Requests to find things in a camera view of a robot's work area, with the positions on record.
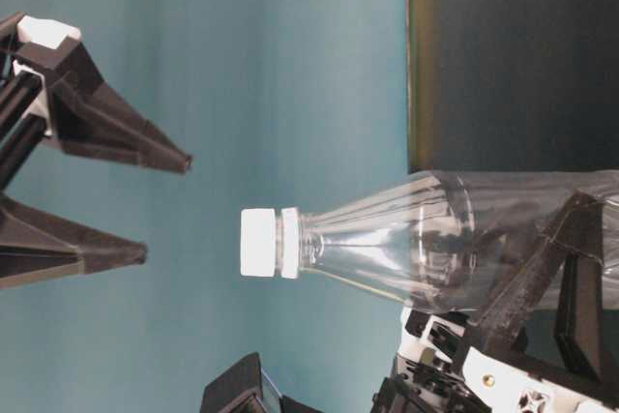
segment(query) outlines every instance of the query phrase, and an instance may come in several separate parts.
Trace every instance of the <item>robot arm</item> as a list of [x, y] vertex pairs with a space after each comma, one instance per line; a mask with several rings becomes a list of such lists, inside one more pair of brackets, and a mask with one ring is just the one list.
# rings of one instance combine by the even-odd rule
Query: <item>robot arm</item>
[[143, 244], [1, 192], [40, 142], [71, 155], [177, 173], [191, 157], [107, 85], [77, 28], [23, 13], [0, 20], [0, 71], [0, 288], [143, 263]]
[[[372, 413], [607, 413], [619, 369], [602, 340], [602, 204], [576, 193], [471, 315], [402, 314], [392, 377]], [[563, 266], [555, 339], [566, 368], [524, 353], [524, 323]]]

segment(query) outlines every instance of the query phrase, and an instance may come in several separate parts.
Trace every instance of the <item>black surface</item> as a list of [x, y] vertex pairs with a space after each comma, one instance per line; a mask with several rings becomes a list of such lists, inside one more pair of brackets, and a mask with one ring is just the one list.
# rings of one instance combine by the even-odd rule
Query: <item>black surface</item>
[[37, 98], [42, 89], [41, 78], [22, 72], [0, 90], [0, 139], [13, 128], [19, 117]]
[[244, 357], [206, 386], [200, 413], [239, 411], [251, 398], [262, 398], [262, 374], [257, 353]]
[[0, 191], [11, 183], [23, 163], [44, 137], [44, 118], [29, 114], [0, 148]]
[[619, 0], [412, 0], [411, 169], [619, 167]]

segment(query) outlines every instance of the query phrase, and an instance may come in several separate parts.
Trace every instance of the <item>white plastic part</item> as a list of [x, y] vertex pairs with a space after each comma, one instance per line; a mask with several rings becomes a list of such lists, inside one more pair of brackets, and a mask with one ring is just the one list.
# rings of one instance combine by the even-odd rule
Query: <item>white plastic part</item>
[[281, 276], [295, 280], [299, 277], [299, 210], [296, 208], [282, 209], [281, 225], [283, 229]]
[[538, 380], [525, 371], [494, 360], [475, 348], [469, 349], [462, 374], [466, 386], [493, 412], [612, 413], [613, 411], [578, 392], [543, 379]]
[[406, 322], [408, 321], [411, 311], [411, 308], [404, 307], [399, 316], [399, 322], [402, 325], [402, 334], [399, 342], [398, 355], [411, 362], [419, 363], [427, 347], [421, 343], [419, 338], [416, 338], [406, 331]]
[[41, 116], [42, 118], [45, 118], [45, 121], [47, 124], [47, 127], [45, 129], [45, 135], [47, 137], [50, 137], [52, 132], [51, 132], [51, 125], [49, 124], [49, 106], [47, 105], [47, 89], [45, 88], [45, 76], [43, 76], [41, 73], [35, 72], [32, 68], [30, 68], [27, 65], [22, 65], [16, 60], [13, 61], [13, 72], [15, 73], [15, 76], [17, 76], [18, 74], [22, 72], [35, 74], [41, 79], [41, 92], [36, 97], [36, 99], [30, 104], [30, 106], [26, 108], [26, 111], [23, 112], [23, 114], [21, 115], [21, 118], [24, 118], [26, 115], [29, 115], [29, 114], [33, 114], [33, 115], [37, 115], [37, 116]]
[[269, 278], [275, 274], [277, 229], [275, 210], [241, 212], [241, 274]]
[[81, 31], [55, 19], [39, 19], [29, 15], [17, 24], [17, 38], [23, 43], [34, 43], [55, 50], [67, 37], [81, 41]]

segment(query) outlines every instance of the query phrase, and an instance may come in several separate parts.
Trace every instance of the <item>clear plastic bottle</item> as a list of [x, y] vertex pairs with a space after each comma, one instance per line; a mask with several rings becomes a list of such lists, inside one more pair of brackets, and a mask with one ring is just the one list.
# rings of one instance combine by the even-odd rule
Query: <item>clear plastic bottle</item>
[[[473, 310], [575, 191], [604, 202], [604, 306], [619, 308], [619, 171], [425, 171], [322, 214], [242, 212], [241, 273], [320, 273], [425, 311]], [[553, 308], [555, 280], [541, 302]]]

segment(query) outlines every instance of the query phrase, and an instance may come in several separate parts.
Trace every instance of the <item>black plastic bracket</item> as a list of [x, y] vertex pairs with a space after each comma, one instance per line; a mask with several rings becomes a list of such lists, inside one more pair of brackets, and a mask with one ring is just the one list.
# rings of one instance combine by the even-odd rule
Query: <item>black plastic bracket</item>
[[[575, 193], [531, 247], [526, 259], [469, 319], [454, 355], [461, 374], [471, 347], [536, 377], [619, 406], [619, 369], [602, 338], [604, 204]], [[555, 336], [567, 369], [515, 349], [518, 334], [564, 265]]]

